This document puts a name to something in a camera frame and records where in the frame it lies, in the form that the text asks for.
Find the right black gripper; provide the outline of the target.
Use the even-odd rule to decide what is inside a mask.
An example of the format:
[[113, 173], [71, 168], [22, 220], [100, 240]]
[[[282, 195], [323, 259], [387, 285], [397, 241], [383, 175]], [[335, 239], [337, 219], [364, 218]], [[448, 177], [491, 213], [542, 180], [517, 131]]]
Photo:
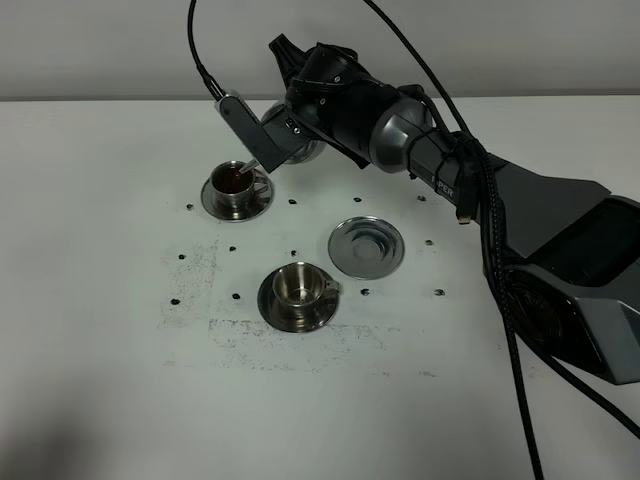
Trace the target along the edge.
[[318, 43], [306, 51], [284, 34], [269, 43], [286, 87], [285, 104], [318, 139], [364, 169], [374, 127], [400, 98], [370, 75], [349, 48]]

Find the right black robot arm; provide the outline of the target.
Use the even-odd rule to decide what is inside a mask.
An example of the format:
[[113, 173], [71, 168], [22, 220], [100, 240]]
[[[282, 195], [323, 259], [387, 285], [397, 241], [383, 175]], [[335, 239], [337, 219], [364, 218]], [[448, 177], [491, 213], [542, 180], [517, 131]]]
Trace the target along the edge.
[[348, 48], [270, 43], [285, 105], [358, 167], [408, 172], [478, 221], [481, 167], [495, 181], [514, 323], [547, 354], [616, 385], [639, 379], [639, 205], [594, 181], [543, 176], [451, 131], [417, 85], [373, 78]]

